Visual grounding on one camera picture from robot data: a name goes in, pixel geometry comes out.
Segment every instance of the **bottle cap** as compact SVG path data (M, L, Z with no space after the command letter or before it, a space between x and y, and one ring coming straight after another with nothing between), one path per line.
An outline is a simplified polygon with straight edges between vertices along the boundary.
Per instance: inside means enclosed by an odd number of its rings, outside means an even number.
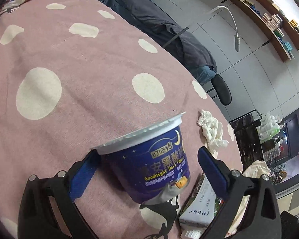
M184 230L180 236L182 239L199 239L203 233L198 230Z

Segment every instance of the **white carton cap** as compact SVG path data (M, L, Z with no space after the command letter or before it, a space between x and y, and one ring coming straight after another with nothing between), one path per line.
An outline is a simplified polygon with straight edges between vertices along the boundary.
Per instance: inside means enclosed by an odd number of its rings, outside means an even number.
M184 230L180 235L182 239L199 239L203 233L198 230Z
M105 155L141 144L179 126L182 123L181 117L183 114L185 114L185 112L167 120L157 122L146 128L121 136L92 149L96 149L99 155Z

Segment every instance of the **yogurt cup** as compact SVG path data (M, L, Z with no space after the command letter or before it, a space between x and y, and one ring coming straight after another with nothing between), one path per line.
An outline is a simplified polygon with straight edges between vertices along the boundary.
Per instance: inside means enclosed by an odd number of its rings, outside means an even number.
M179 128L184 113L94 148L135 202L162 203L188 185L190 174Z

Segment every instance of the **cup lid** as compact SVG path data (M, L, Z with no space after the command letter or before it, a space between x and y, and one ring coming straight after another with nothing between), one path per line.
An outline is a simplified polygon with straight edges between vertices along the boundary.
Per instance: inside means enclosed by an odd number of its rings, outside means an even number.
M179 126L182 123L181 117L185 113L183 112L167 120L136 130L92 149L96 149L99 155L105 155L141 144Z

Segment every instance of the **white tile wall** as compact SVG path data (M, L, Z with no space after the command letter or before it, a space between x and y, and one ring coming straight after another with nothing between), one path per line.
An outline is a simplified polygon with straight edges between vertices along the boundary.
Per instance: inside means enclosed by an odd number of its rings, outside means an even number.
M223 106L214 101L226 117L234 119L253 109L285 117L299 107L299 51L295 59L283 63L271 44L262 46L266 36L236 5L227 0L153 0L181 27L208 49L217 64L217 73L226 81L232 103ZM268 13L257 1L255 7ZM293 0L274 0L288 17L299 23L299 8ZM236 21L240 36L240 52L234 48L233 22L225 10L208 12L218 6L227 6ZM204 86L210 89L211 83Z

